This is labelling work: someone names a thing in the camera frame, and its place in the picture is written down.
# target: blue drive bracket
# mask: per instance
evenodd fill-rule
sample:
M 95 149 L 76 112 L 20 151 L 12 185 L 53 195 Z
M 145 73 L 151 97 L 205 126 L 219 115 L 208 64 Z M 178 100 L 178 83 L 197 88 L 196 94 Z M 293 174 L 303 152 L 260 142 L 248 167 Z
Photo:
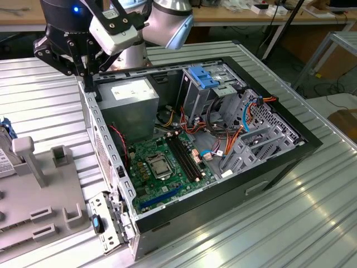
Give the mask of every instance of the blue drive bracket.
M 200 83 L 203 89 L 205 88 L 214 88 L 219 86 L 219 82 L 213 80 L 210 73 L 205 71 L 202 67 L 189 67 L 189 71 L 192 76 Z

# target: hard drive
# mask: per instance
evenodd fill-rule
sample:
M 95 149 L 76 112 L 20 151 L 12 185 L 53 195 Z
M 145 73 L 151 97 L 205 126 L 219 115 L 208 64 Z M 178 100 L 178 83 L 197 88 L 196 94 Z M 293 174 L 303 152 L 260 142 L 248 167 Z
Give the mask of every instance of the hard drive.
M 16 173 L 13 166 L 21 163 L 21 157 L 12 152 L 12 138 L 5 127 L 0 127 L 0 178 Z

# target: blue latch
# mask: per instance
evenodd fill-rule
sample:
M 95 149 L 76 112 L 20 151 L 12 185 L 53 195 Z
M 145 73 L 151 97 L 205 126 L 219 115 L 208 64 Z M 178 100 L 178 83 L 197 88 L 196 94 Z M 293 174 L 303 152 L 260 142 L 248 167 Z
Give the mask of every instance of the blue latch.
M 16 135 L 15 131 L 13 130 L 9 119 L 7 119 L 6 117 L 3 117 L 3 118 L 0 117 L 0 126 L 4 126 L 7 128 L 10 137 L 17 138 L 17 135 Z
M 203 89 L 219 86 L 219 82 L 213 80 L 210 73 L 205 71 L 202 67 L 189 67 L 189 71 L 194 76 L 196 81 L 200 83 Z

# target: expansion slot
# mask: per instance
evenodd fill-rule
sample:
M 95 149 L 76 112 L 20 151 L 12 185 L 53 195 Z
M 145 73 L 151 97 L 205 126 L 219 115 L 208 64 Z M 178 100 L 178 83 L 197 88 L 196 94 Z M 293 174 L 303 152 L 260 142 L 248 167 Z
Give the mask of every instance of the expansion slot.
M 155 198 L 153 198 L 153 199 L 151 199 L 149 201 L 146 201 L 146 202 L 142 203 L 140 205 L 140 207 L 141 208 L 149 207 L 149 206 L 157 204 L 157 203 L 159 203 L 159 202 L 161 202 L 161 201 L 163 201 L 163 200 L 165 200 L 167 198 L 174 197 L 181 190 L 181 188 L 182 188 L 182 186 L 177 187 L 176 189 L 174 189 L 174 190 L 172 190 L 172 191 L 170 191 L 168 193 L 162 194 L 159 197 L 155 197 Z
M 190 182 L 200 180 L 202 178 L 201 172 L 198 170 L 191 156 L 187 153 L 177 135 L 166 138 L 166 143 L 172 151 L 174 157 L 184 170 Z

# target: metal rack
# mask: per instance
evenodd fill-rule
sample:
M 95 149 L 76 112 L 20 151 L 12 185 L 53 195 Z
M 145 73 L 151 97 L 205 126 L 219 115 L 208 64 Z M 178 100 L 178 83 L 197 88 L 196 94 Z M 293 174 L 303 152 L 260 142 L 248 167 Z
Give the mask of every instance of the metal rack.
M 274 189 L 153 252 L 134 267 L 354 267 L 356 145 L 240 45 L 193 44 L 179 51 L 153 47 L 148 54 L 154 65 L 233 57 L 324 145 Z M 19 135 L 34 137 L 35 153 L 62 143 L 72 149 L 86 201 L 105 190 L 85 132 L 74 78 L 37 59 L 0 61 L 0 111 L 11 114 Z M 90 227 L 2 267 L 51 267 L 58 263 L 127 267 L 133 260 L 127 247 L 104 257 Z
M 292 84 L 293 89 L 297 89 L 305 78 L 305 75 L 312 69 L 312 66 L 317 63 L 320 56 L 326 51 L 328 46 L 335 47 L 339 45 L 348 52 L 357 56 L 357 32 L 329 32 L 322 43 L 319 45 L 311 59 L 300 72 L 296 81 Z M 321 61 L 325 61 L 330 55 L 329 50 L 325 52 Z

